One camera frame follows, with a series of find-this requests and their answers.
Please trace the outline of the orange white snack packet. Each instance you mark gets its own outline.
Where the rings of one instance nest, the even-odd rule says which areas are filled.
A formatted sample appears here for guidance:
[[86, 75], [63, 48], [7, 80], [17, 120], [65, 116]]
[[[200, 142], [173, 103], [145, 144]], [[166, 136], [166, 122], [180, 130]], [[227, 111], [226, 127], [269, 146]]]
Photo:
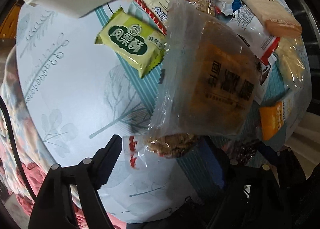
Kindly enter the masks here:
[[282, 128], [295, 106], [295, 93], [292, 90], [273, 106], [260, 107], [261, 132], [263, 141], [268, 141]]

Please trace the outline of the clear brown cake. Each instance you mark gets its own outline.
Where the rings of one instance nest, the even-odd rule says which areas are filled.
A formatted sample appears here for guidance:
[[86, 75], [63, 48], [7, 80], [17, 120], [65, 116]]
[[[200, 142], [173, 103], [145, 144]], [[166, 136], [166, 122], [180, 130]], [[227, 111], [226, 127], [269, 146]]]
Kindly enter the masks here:
[[258, 59], [216, 17], [170, 0], [163, 60], [149, 135], [237, 136], [259, 85]]

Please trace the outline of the green pineapple cake packet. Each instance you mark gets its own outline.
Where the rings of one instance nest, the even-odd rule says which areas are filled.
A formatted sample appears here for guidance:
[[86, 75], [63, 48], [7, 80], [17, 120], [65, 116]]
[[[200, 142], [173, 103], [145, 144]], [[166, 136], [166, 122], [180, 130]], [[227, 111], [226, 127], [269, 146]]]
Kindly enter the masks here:
[[165, 54], [165, 36], [147, 23], [125, 13], [120, 7], [98, 33], [95, 44], [103, 44], [118, 53], [142, 79]]

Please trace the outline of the floral blanket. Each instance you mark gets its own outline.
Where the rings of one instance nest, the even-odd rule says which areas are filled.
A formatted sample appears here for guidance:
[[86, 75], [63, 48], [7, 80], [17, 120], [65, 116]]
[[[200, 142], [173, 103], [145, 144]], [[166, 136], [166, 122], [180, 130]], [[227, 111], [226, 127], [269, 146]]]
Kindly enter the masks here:
[[110, 136], [95, 143], [87, 136], [88, 111], [75, 99], [64, 99], [45, 88], [26, 103], [21, 89], [16, 48], [8, 52], [1, 84], [23, 171], [35, 194], [52, 164], [70, 166], [93, 156]]

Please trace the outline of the oat bar clear packet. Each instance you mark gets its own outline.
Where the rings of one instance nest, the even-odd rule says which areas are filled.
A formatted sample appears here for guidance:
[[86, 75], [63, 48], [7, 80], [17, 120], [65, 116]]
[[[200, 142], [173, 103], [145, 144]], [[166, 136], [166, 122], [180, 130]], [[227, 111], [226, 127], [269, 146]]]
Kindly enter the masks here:
[[198, 135], [188, 133], [159, 138], [147, 135], [122, 137], [127, 167], [135, 170], [147, 169], [163, 159], [183, 157], [198, 144], [199, 140]]

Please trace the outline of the white blue snack bag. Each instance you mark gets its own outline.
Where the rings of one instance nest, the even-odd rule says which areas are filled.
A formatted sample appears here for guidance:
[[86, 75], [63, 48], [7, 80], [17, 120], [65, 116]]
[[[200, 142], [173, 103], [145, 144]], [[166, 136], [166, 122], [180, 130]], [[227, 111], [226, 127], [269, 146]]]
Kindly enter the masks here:
[[280, 38], [274, 37], [264, 28], [247, 5], [240, 0], [217, 0], [216, 16], [227, 24], [244, 41], [259, 59], [257, 69], [260, 81], [255, 101], [261, 104], [272, 74], [276, 57], [272, 55]]

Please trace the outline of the leaf patterned tablecloth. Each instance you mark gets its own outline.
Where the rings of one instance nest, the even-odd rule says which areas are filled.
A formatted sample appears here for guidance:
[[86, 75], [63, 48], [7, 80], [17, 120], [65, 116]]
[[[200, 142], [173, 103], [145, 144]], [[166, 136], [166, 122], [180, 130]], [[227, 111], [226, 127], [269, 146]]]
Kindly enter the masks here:
[[[94, 42], [119, 7], [154, 25], [133, 0], [109, 1], [80, 18], [24, 2], [18, 17], [16, 56], [25, 102], [57, 86], [59, 95], [77, 100], [88, 111], [87, 136], [95, 143], [115, 134], [146, 132], [158, 93], [161, 65], [141, 79], [119, 54]], [[207, 200], [217, 186], [208, 159], [201, 147], [181, 160], [162, 160], [134, 171], [121, 154], [99, 190], [104, 208], [134, 224], [167, 217], [188, 196]]]

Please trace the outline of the clear packet of crackers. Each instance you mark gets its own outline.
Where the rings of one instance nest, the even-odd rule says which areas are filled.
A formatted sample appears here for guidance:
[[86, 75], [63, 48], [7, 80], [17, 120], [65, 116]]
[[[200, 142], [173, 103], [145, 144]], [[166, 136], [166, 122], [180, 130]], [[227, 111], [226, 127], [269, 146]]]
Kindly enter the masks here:
[[299, 53], [302, 52], [301, 38], [281, 37], [275, 50], [277, 66], [285, 85], [290, 89], [298, 90], [303, 87], [306, 67]]

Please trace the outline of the beige biscuit packet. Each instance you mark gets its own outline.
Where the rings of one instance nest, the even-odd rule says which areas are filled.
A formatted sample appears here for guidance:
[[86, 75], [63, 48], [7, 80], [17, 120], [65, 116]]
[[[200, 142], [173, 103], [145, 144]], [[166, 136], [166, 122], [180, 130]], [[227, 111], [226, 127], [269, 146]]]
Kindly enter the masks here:
[[265, 29], [276, 37], [299, 38], [302, 26], [278, 0], [242, 0]]

